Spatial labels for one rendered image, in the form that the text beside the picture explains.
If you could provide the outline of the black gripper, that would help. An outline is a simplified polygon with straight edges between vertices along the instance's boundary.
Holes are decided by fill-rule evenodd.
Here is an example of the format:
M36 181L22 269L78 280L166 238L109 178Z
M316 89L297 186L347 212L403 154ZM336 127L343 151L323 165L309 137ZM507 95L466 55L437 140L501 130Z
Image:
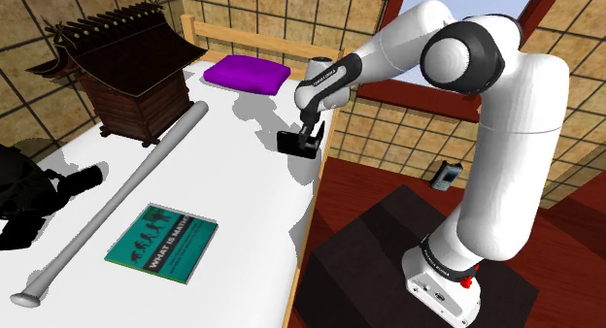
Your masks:
M314 130L316 123L319 121L319 112L316 108L308 106L300 113L302 128L298 132L297 144L299 148L305 148L310 143L310 136ZM318 147L323 139L325 129L325 121L321 123L317 135L313 138L313 146Z

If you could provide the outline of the black rectangular box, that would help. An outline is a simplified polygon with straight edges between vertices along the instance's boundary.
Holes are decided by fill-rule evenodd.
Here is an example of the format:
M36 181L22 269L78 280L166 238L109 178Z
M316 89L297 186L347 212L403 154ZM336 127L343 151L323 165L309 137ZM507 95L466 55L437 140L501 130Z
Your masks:
M316 137L308 137L305 145L301 147L297 133L286 131L279 131L277 133L277 149L278 152L284 154L315 159L319 145L320 139Z

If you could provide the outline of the purple pillow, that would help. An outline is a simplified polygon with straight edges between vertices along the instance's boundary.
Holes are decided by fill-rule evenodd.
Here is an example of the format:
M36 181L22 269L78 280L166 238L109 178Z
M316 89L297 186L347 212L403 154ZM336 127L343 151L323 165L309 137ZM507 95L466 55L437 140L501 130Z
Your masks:
M247 55L227 55L206 70L206 82L248 93L274 96L290 75L290 68Z

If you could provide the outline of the wooden bed with white mattress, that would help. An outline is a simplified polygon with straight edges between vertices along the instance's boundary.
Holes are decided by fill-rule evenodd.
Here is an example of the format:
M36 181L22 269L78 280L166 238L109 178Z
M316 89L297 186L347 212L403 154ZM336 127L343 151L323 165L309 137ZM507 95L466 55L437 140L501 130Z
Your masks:
M69 202L33 247L0 252L0 328L287 328L330 148L315 159L268 149L261 129L296 130L296 80L274 97L204 81L220 55L186 68L193 109L164 136L164 160L106 217L141 165L138 144L90 130L46 157L66 171L106 162L104 182ZM105 256L149 205L215 222L187 283Z

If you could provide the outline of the red framed window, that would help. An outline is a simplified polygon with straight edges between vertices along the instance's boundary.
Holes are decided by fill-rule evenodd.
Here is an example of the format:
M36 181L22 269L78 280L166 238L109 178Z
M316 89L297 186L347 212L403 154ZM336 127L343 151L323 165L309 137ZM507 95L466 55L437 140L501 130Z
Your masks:
M385 27L400 10L410 8L422 0L387 0L380 22ZM497 10L516 15L522 27L522 39L527 41L556 0L441 0L456 15L485 14ZM357 95L367 100L409 108L433 115L477 122L481 106L479 96L469 97L417 83L400 80L371 82L362 85Z

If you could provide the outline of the dark robot stand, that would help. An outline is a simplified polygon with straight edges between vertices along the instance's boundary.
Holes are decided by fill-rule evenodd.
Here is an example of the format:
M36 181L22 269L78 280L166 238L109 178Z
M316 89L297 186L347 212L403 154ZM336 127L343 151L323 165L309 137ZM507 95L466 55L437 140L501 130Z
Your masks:
M401 267L444 219L401 186L315 248L294 302L307 328L452 328L407 291Z

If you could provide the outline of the grey handheld device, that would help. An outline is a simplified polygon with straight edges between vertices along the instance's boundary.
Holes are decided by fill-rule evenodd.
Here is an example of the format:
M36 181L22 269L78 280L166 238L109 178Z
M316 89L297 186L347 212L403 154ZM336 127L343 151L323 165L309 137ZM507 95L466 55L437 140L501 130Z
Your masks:
M440 168L431 179L430 186L436 190L447 191L462 170L460 163L451 164L443 160Z

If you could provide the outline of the teal book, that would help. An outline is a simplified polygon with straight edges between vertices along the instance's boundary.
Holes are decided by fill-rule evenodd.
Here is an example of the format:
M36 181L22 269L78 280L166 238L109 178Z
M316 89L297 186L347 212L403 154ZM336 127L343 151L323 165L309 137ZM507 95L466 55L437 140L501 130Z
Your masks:
M187 283L218 228L204 218L148 205L109 249L105 260Z

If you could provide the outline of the dark brown wooden temple model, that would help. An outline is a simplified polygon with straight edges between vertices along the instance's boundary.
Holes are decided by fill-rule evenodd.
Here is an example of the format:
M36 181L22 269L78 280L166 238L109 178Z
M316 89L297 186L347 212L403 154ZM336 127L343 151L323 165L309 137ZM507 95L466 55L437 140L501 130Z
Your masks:
M54 35L58 57L28 71L55 80L72 74L102 122L101 136L156 145L193 105L183 68L206 51L171 29L157 1L45 30Z

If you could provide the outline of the grey baseball bat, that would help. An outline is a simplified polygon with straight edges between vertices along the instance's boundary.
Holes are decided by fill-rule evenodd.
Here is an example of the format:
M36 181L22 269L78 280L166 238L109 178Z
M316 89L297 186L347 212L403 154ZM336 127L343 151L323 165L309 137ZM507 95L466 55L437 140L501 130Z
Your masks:
M206 102L195 102L174 126L170 128L160 143L149 153L141 165L133 172L112 198L65 246L65 248L52 259L41 274L33 279L32 282L19 293L10 296L11 302L25 308L39 307L41 305L42 295L65 266L81 250L115 209L174 150L208 111L209 106Z

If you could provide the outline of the black lumpy bag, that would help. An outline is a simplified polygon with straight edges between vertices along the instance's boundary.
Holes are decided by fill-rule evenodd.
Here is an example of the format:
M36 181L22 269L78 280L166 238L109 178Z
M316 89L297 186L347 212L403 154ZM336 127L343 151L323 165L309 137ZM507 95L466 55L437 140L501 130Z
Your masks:
M102 181L97 166L63 176L41 169L18 148L0 145L0 220L6 222L0 250L30 247L49 215Z

